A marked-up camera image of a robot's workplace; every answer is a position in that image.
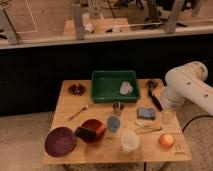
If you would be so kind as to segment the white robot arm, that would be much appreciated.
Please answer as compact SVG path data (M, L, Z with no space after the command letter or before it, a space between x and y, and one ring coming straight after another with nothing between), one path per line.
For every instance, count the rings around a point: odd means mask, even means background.
M207 67L199 61L170 69L160 94L162 108L176 110L189 99L213 116L213 87L205 83L207 76Z

